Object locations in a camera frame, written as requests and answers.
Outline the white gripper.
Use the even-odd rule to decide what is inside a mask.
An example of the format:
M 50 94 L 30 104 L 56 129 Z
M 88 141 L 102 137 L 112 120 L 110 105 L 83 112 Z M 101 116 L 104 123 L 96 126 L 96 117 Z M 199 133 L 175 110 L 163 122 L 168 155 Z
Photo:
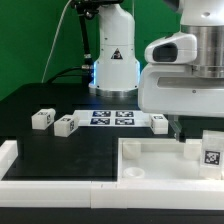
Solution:
M 145 49 L 138 106 L 145 113 L 168 114 L 174 137 L 186 142 L 179 116 L 224 117 L 224 80 L 199 78 L 190 63 L 197 56 L 193 34 L 177 32 Z

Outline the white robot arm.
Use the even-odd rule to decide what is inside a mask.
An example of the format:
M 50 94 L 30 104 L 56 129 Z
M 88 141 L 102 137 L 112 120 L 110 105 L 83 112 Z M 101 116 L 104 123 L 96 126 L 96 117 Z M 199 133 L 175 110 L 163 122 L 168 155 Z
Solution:
M 103 3 L 100 55 L 90 91 L 124 97 L 136 91 L 146 113 L 224 117 L 224 0 L 163 0 L 181 15 L 180 31 L 134 52 L 134 20 L 120 5 Z

